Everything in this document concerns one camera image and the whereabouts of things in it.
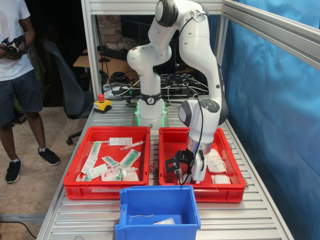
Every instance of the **red button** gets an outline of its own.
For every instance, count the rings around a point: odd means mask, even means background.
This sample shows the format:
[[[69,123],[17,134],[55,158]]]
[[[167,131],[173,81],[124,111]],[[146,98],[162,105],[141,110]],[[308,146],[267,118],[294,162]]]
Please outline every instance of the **red button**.
[[[99,95],[98,95],[98,101],[99,101],[100,103],[103,103],[103,102],[105,101],[105,95],[99,94]]]

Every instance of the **metal table surface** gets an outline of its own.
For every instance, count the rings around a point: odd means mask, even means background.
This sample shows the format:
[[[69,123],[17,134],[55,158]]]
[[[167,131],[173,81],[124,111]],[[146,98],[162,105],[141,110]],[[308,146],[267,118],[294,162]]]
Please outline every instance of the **metal table surface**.
[[[171,127],[184,127],[178,108],[167,108]],[[131,126],[135,109],[125,101],[113,101],[106,114],[91,112],[75,147],[69,165],[90,126]],[[247,187],[240,203],[198,203],[201,229],[197,240],[291,240],[286,223],[265,185],[242,147],[231,125],[223,129]],[[150,163],[159,160],[159,133],[151,131]],[[66,197],[63,178],[46,214],[37,240],[115,240],[115,224],[120,217],[120,202],[112,200],[70,200]],[[151,175],[149,185],[157,185]]]

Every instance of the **blue curtain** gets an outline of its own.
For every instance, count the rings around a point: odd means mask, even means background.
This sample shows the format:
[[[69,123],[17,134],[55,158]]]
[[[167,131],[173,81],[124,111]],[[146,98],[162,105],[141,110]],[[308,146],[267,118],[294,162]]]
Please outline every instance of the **blue curtain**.
[[[241,0],[319,28],[320,1]],[[320,239],[320,71],[229,22],[229,121],[293,237]]]

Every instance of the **person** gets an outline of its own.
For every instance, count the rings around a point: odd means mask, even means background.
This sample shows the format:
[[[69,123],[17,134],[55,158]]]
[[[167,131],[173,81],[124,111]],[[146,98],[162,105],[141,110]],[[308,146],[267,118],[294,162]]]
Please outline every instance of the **person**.
[[[21,29],[25,42],[18,51],[11,53],[5,48],[6,45],[0,45],[0,140],[10,158],[5,176],[8,184],[18,180],[22,167],[21,160],[16,155],[12,130],[15,98],[39,145],[38,156],[53,166],[60,163],[59,157],[46,147],[44,126],[39,115],[42,103],[36,76],[26,54],[26,49],[35,38],[30,13],[24,0],[0,0],[0,43],[6,38],[11,42],[21,36]]]

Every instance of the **blue bin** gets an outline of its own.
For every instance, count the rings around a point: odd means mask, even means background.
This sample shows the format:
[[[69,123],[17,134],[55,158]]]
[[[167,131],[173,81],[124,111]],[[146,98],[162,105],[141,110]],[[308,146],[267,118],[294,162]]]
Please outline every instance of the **blue bin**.
[[[121,190],[120,202],[116,240],[195,240],[201,227],[194,188],[189,185],[129,187]],[[169,218],[175,224],[153,225]]]

